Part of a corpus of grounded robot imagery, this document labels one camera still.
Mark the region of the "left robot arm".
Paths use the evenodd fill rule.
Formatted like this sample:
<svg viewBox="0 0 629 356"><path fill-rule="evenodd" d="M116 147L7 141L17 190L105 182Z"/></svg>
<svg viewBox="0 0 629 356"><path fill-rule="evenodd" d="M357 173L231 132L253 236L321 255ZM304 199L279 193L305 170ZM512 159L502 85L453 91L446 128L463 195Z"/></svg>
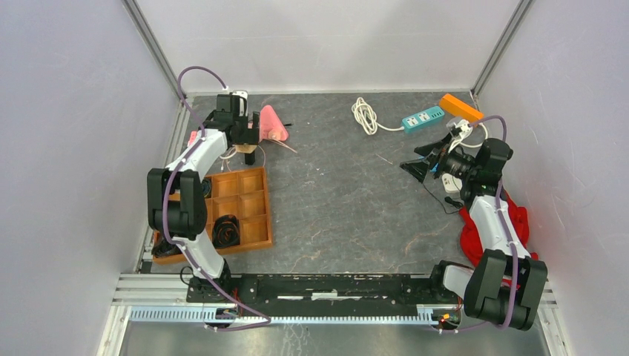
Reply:
<svg viewBox="0 0 629 356"><path fill-rule="evenodd" d="M206 230L202 180L229 148L255 149L259 142L260 115L248 112L248 92L220 94L192 143L173 162L147 175L149 226L182 252L194 275L206 280L204 291L215 302L230 298L233 283Z"/></svg>

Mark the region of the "black block plug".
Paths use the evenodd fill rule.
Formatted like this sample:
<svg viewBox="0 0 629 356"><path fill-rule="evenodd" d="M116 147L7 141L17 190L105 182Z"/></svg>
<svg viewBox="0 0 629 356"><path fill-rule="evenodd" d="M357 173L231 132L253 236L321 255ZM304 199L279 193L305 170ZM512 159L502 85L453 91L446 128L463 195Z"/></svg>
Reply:
<svg viewBox="0 0 629 356"><path fill-rule="evenodd" d="M256 153L251 152L244 155L245 164L252 166L256 163Z"/></svg>

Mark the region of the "teal power strip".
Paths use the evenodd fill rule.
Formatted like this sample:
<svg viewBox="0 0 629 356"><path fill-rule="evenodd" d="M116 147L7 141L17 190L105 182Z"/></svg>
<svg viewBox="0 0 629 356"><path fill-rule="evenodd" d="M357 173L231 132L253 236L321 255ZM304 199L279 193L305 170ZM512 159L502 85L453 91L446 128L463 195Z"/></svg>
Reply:
<svg viewBox="0 0 629 356"><path fill-rule="evenodd" d="M422 128L439 123L445 116L445 112L439 106L427 108L401 120L403 131L406 134L416 132Z"/></svg>

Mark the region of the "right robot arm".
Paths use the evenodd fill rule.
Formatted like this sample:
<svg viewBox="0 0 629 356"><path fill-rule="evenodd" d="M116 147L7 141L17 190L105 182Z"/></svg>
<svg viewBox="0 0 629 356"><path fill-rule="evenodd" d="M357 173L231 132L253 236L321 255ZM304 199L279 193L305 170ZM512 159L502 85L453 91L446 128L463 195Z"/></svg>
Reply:
<svg viewBox="0 0 629 356"><path fill-rule="evenodd" d="M501 328L527 331L533 325L547 280L547 267L536 260L520 241L509 215L502 171L512 158L503 140L485 139L476 155L442 140L415 148L417 159L400 167L419 182L429 172L450 174L462 181L461 200L476 227L481 258L472 271L447 266L428 283L430 297L446 303L458 295L468 317Z"/></svg>

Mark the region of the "pink triangular power strip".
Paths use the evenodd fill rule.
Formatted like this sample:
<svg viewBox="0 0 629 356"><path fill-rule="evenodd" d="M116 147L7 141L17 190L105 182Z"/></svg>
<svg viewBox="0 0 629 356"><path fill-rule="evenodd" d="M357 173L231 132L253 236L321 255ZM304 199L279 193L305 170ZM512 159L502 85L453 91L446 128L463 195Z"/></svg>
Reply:
<svg viewBox="0 0 629 356"><path fill-rule="evenodd" d="M260 111L260 141L276 140L285 142L289 133L271 105L265 105Z"/></svg>

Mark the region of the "orange power strip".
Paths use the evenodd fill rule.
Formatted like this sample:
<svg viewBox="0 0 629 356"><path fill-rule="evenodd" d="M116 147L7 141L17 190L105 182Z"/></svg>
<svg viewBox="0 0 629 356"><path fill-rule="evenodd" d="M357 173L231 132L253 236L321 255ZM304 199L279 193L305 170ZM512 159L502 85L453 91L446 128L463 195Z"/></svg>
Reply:
<svg viewBox="0 0 629 356"><path fill-rule="evenodd" d="M446 93L439 100L438 106L447 113L455 117L461 117L468 122L477 122L485 117L482 112L478 111L473 106L466 104L450 93Z"/></svg>

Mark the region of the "white square plug adapter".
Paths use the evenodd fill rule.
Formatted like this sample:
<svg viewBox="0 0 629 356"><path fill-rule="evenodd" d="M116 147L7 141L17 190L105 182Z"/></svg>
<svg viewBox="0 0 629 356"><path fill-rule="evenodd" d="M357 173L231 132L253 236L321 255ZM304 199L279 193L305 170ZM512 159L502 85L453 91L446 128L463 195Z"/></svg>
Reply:
<svg viewBox="0 0 629 356"><path fill-rule="evenodd" d="M461 191L463 186L461 179L451 174L442 174L441 181L447 194L457 194Z"/></svg>

